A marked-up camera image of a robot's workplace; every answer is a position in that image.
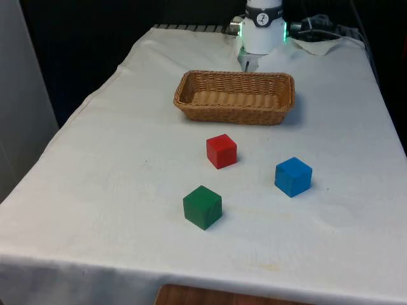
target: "wooden floor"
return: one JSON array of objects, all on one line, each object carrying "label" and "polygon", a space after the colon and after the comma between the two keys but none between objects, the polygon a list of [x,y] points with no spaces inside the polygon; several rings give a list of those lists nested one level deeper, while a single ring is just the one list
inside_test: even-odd
[{"label": "wooden floor", "polygon": [[158,292],[155,305],[304,305],[289,301],[232,294],[193,287],[166,285]]}]

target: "green cube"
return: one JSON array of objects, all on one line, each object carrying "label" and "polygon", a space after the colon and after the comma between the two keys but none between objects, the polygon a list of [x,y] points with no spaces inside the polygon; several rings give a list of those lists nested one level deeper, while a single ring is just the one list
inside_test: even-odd
[{"label": "green cube", "polygon": [[222,197],[204,186],[184,198],[184,215],[203,230],[222,217]]}]

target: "wooden block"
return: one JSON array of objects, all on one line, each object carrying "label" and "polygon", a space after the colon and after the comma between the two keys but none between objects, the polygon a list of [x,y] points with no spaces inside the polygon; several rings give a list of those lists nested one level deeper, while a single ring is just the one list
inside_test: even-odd
[{"label": "wooden block", "polygon": [[206,140],[206,151],[209,161],[217,169],[237,162],[237,145],[227,135]]},{"label": "wooden block", "polygon": [[184,198],[184,215],[203,230],[222,217],[222,197],[204,186]]},{"label": "wooden block", "polygon": [[275,186],[289,197],[297,196],[311,187],[312,168],[297,158],[280,163],[275,168]]}]

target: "blue cube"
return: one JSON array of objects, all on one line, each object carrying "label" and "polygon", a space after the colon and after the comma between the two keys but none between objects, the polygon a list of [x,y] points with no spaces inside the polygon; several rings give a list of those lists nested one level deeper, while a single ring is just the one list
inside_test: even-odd
[{"label": "blue cube", "polygon": [[275,168],[275,186],[294,197],[311,187],[312,168],[297,158],[280,163]]}]

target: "white cloth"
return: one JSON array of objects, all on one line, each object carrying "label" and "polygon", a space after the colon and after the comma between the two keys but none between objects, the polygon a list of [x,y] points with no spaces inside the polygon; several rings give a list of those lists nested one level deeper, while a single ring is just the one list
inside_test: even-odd
[{"label": "white cloth", "polygon": [[[181,30],[134,45],[0,205],[5,304],[152,304],[165,283],[407,303],[407,162],[364,50],[275,50],[269,68],[297,93],[280,126],[188,121],[172,103],[181,76],[238,71],[233,53],[229,37]],[[239,162],[216,170],[205,141],[223,133]],[[289,198],[273,179],[293,156],[314,176]],[[206,231],[183,214],[199,185],[223,197]]]},{"label": "white cloth", "polygon": [[308,41],[301,41],[292,38],[288,38],[288,41],[292,42],[291,45],[302,48],[305,51],[309,52],[310,54],[318,56],[326,55],[336,46],[339,47],[343,45],[356,44],[358,47],[364,49],[363,42],[350,37],[342,37],[340,39],[321,41],[319,43],[309,43]]}]

